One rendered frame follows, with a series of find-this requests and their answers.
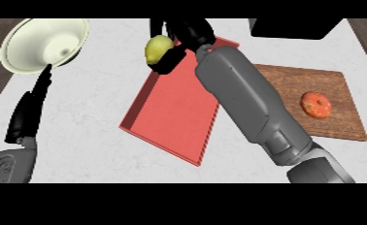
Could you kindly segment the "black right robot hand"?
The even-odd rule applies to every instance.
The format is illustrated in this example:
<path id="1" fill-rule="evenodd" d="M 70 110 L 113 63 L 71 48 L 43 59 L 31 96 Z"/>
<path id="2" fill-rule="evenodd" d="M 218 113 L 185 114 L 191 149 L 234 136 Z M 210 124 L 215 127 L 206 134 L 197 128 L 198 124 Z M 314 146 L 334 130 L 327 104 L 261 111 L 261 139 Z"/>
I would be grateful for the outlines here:
<path id="1" fill-rule="evenodd" d="M 164 35 L 173 42 L 173 48 L 164 53 L 160 62 L 148 66 L 160 74 L 167 75 L 187 56 L 187 50 L 195 52 L 201 45 L 215 44 L 212 27 L 204 18 L 154 17 L 150 20 L 151 39 Z"/>

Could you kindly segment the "yellow-green lemon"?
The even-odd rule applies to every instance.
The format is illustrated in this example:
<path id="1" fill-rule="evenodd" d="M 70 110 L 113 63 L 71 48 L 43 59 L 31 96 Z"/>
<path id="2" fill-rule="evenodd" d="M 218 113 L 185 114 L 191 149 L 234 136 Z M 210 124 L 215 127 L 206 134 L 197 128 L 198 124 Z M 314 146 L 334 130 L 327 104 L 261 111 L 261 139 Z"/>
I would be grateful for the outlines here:
<path id="1" fill-rule="evenodd" d="M 164 35 L 157 35 L 145 46 L 147 63 L 154 65 L 160 62 L 164 53 L 173 48 L 173 42 Z"/>

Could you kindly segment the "black box-shaped appliance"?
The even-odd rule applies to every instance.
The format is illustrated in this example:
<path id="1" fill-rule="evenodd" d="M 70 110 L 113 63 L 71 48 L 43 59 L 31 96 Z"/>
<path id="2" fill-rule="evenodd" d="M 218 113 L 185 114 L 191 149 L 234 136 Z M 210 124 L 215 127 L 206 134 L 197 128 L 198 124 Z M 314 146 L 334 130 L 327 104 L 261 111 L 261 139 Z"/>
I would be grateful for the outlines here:
<path id="1" fill-rule="evenodd" d="M 321 40 L 337 24 L 340 18 L 250 18 L 253 37 Z"/>

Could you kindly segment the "red shallow box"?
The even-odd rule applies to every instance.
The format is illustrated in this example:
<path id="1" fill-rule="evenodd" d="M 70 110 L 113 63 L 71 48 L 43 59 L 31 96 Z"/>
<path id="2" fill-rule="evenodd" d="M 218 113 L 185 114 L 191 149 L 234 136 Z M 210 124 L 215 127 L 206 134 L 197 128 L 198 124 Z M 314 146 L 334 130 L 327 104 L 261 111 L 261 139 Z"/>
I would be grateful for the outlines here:
<path id="1" fill-rule="evenodd" d="M 197 56 L 169 75 L 151 72 L 118 128 L 195 166 L 201 166 L 219 103 L 197 76 Z"/>

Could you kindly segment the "brown wooden cutting board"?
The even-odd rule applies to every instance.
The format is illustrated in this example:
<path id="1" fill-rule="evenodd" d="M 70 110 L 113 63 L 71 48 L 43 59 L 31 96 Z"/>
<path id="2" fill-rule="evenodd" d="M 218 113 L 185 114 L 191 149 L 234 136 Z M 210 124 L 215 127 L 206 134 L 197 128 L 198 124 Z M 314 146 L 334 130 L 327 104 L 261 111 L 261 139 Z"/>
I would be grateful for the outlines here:
<path id="1" fill-rule="evenodd" d="M 255 65 L 309 135 L 367 142 L 342 72 Z"/>

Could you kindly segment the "pale cream bowl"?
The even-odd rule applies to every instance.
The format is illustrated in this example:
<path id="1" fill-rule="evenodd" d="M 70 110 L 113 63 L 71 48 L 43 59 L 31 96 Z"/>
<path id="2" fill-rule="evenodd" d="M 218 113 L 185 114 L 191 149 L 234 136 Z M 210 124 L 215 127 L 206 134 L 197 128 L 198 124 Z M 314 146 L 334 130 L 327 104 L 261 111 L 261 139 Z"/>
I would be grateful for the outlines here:
<path id="1" fill-rule="evenodd" d="M 86 18 L 27 18 L 0 45 L 0 63 L 19 75 L 39 74 L 47 65 L 67 65 L 77 57 L 89 35 Z"/>

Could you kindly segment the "orange-red round fruit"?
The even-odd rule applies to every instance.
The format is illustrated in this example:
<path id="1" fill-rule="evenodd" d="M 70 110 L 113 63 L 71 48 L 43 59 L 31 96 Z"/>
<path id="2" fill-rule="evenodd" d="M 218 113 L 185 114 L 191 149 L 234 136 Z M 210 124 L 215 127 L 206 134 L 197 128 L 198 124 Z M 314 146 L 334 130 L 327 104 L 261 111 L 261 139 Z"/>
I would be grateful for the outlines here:
<path id="1" fill-rule="evenodd" d="M 308 116 L 324 119 L 330 116 L 333 105 L 327 96 L 315 91 L 308 91 L 300 96 L 300 107 Z"/>

